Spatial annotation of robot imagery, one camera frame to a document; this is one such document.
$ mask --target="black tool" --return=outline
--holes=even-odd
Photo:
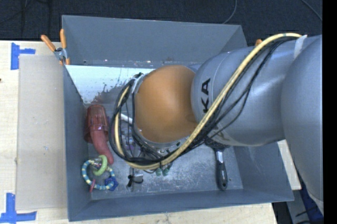
[[[227,188],[227,172],[225,167],[225,162],[223,159],[223,151],[229,147],[228,145],[223,145],[221,143],[213,141],[211,138],[205,138],[205,144],[211,147],[215,152],[216,161],[216,183],[220,190],[226,190]]]

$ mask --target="yellow cable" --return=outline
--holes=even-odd
[[[192,132],[192,134],[186,139],[186,141],[176,151],[174,151],[174,153],[172,153],[166,159],[162,160],[161,161],[161,165],[162,166],[167,165],[170,162],[172,162],[173,160],[175,160],[176,158],[178,158],[179,155],[192,143],[192,141],[197,137],[197,135],[200,133],[200,131],[207,124],[207,122],[209,121],[209,119],[212,116],[212,114],[219,107],[221,101],[227,95],[227,92],[229,91],[229,89],[231,88],[231,86],[234,84],[234,82],[237,80],[237,78],[240,76],[240,74],[243,72],[243,70],[245,69],[245,67],[250,62],[250,60],[252,60],[252,58],[254,58],[254,56],[256,56],[256,54],[263,47],[265,47],[270,42],[272,42],[274,40],[277,40],[278,38],[282,38],[282,37],[298,37],[299,38],[301,36],[302,35],[296,34],[296,33],[276,34],[276,35],[273,35],[273,36],[270,36],[270,37],[266,38],[263,42],[261,42],[258,46],[256,46],[249,53],[249,55],[242,61],[242,63],[238,66],[238,68],[235,70],[235,72],[232,74],[232,76],[230,77],[229,81],[225,84],[225,86],[223,87],[223,89],[221,90],[221,92],[219,93],[219,95],[216,97],[216,99],[214,100],[214,102],[211,105],[211,107],[209,108],[209,110],[205,113],[204,117],[201,119],[201,121],[199,122],[199,124],[196,126],[196,128],[194,129],[194,131]],[[121,99],[123,99],[123,97],[126,94],[127,90],[128,90],[128,88],[125,89],[125,91],[123,92],[118,105],[120,105]],[[115,117],[115,140],[116,140],[116,143],[117,143],[117,149],[118,149],[119,153],[121,153],[122,155],[124,155],[123,151],[122,151],[122,147],[120,145],[120,139],[119,139],[119,136],[118,136],[118,116],[119,116],[119,113]],[[126,163],[129,164],[131,167],[133,167],[135,169],[140,169],[140,170],[154,170],[154,169],[157,169],[157,168],[160,167],[160,163],[159,162],[154,163],[154,164],[149,164],[149,165],[139,165],[139,164],[131,163],[131,162],[128,162],[128,161],[126,161]]]

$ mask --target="gray bin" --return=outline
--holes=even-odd
[[[65,15],[62,28],[72,65],[87,67],[135,70],[167,64],[202,64],[219,52],[246,46],[239,25]],[[126,186],[129,166],[113,154],[118,187],[114,191],[89,193],[81,166],[97,156],[92,144],[83,139],[86,108],[90,103],[83,101],[67,67],[63,69],[63,80],[69,221],[293,200],[277,143],[226,149],[229,179],[226,191],[216,186],[213,150],[202,145],[174,161],[165,177],[144,173],[144,182],[137,191]],[[101,92],[105,94],[101,104],[110,118],[122,86],[123,82]]]

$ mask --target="gray tray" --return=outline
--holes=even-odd
[[[165,177],[143,173],[144,182],[135,191],[126,186],[129,166],[114,154],[118,187],[89,193],[81,166],[97,156],[83,139],[93,95],[111,118],[117,94],[133,73],[166,64],[201,64],[219,52],[246,46],[246,41],[239,25],[67,15],[62,25],[72,60],[63,69],[70,221],[293,200],[277,143],[226,149],[226,191],[216,186],[213,150],[202,145],[174,161]],[[127,75],[121,79],[118,70]]]

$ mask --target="toy ring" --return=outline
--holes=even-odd
[[[91,181],[90,178],[87,175],[86,169],[88,168],[89,165],[94,165],[95,161],[94,160],[87,160],[83,163],[82,165],[82,177],[84,179],[84,181],[91,186],[92,184],[94,185],[93,188],[94,189],[98,189],[98,190],[109,190],[109,189],[114,189],[115,186],[115,181],[112,180],[109,182],[109,184],[107,184],[106,186],[101,186],[99,184],[95,184],[95,182]],[[106,171],[108,171],[110,173],[110,176],[115,178],[115,173],[113,171],[113,169],[111,167],[107,167],[105,169]]]
[[[103,174],[103,172],[106,171],[106,167],[107,167],[107,157],[106,155],[101,154],[99,156],[100,159],[102,159],[102,166],[98,171],[93,171],[93,174],[96,176],[101,176]]]

